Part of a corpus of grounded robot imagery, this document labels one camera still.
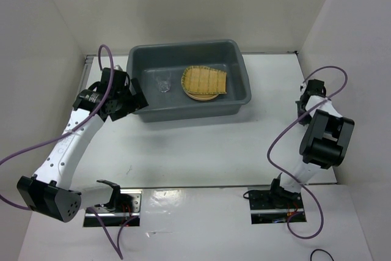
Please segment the clear plastic cup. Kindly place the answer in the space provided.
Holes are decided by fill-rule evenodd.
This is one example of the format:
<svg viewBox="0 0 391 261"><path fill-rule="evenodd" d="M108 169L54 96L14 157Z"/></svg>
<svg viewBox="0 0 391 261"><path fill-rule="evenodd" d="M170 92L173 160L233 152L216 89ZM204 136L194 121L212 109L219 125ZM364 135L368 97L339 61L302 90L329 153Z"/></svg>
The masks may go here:
<svg viewBox="0 0 391 261"><path fill-rule="evenodd" d="M157 89L161 93L166 93L170 91L171 88L171 74L168 73L166 75L157 75L154 77L154 80L156 82Z"/></svg>

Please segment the yellow bear plate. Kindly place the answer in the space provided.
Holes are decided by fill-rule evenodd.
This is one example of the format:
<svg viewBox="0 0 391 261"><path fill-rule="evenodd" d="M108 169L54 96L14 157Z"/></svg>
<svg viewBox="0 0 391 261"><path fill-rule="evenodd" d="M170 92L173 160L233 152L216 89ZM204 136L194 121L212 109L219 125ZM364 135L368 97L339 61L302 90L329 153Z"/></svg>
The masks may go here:
<svg viewBox="0 0 391 261"><path fill-rule="evenodd" d="M185 91L185 94L193 100L197 101L210 101L219 96L219 94L191 94Z"/></svg>

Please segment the woven bamboo tray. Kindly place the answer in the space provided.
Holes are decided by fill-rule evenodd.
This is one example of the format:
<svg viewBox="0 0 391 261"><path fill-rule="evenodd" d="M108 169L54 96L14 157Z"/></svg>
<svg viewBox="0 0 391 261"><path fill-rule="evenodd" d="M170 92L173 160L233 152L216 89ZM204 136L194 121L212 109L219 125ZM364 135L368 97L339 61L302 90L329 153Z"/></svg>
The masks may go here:
<svg viewBox="0 0 391 261"><path fill-rule="evenodd" d="M181 86L189 94L226 94L227 72L201 65L189 66L182 74Z"/></svg>

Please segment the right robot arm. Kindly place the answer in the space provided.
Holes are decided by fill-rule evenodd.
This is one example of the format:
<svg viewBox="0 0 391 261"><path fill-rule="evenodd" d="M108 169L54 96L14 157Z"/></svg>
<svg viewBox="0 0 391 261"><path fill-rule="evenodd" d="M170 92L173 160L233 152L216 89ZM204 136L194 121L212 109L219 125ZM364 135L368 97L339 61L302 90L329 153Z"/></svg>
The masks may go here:
<svg viewBox="0 0 391 261"><path fill-rule="evenodd" d="M323 81L311 79L303 89L296 102L298 117L302 117L299 124L307 127L299 147L302 159L290 172L292 177L281 173L272 181L268 201L275 208L295 201L302 185L319 171L341 165L355 127L355 122L339 114L326 98Z"/></svg>

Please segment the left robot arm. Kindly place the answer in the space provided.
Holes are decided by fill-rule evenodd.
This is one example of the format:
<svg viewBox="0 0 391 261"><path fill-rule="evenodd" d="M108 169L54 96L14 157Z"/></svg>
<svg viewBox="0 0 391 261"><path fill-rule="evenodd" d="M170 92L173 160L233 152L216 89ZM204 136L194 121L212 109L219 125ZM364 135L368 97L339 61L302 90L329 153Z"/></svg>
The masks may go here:
<svg viewBox="0 0 391 261"><path fill-rule="evenodd" d="M84 152L106 119L126 117L148 105L137 78L118 69L104 68L100 81L82 90L64 130L46 161L31 177L22 176L16 187L26 205L62 222L71 221L77 212L103 207L109 212L130 205L131 197L120 192L120 185L98 180L91 188L70 188Z"/></svg>

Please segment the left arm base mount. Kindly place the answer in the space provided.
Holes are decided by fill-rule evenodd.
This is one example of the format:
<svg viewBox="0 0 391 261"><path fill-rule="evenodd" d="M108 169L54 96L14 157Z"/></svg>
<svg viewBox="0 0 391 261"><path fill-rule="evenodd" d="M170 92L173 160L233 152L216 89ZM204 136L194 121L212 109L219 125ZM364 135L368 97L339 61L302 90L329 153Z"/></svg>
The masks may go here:
<svg viewBox="0 0 391 261"><path fill-rule="evenodd" d="M125 199L114 210L108 210L103 205L96 205L92 209L106 227L121 227L124 223L127 227L138 227L140 225L142 190L122 189L121 194Z"/></svg>

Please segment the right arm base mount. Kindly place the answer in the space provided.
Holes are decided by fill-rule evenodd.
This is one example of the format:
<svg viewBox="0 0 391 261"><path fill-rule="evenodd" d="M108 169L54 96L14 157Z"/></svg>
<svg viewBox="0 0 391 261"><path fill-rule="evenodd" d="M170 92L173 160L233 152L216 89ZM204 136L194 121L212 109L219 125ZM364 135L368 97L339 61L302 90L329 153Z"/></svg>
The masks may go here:
<svg viewBox="0 0 391 261"><path fill-rule="evenodd" d="M278 224L290 222L306 222L304 204L301 195L295 199L273 199L267 189L249 189L243 194L249 203L251 224Z"/></svg>

